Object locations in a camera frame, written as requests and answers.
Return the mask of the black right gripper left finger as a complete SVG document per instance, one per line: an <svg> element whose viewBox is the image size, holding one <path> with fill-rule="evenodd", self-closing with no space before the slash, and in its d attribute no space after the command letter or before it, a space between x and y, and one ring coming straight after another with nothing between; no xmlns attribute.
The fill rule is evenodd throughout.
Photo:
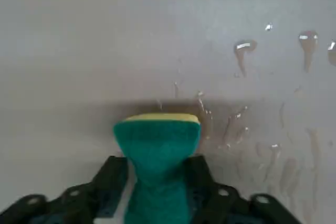
<svg viewBox="0 0 336 224"><path fill-rule="evenodd" d="M91 182L69 187L53 200L26 195L1 212L1 223L93 223L111 218L127 180L127 159L110 156Z"/></svg>

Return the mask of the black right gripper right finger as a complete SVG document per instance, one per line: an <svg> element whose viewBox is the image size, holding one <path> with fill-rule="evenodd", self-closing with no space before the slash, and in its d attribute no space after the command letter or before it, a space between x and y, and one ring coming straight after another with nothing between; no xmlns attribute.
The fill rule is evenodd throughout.
<svg viewBox="0 0 336 224"><path fill-rule="evenodd" d="M295 224L300 221L275 197L254 194L241 197L232 186L212 178L204 156L183 162L191 223L272 223Z"/></svg>

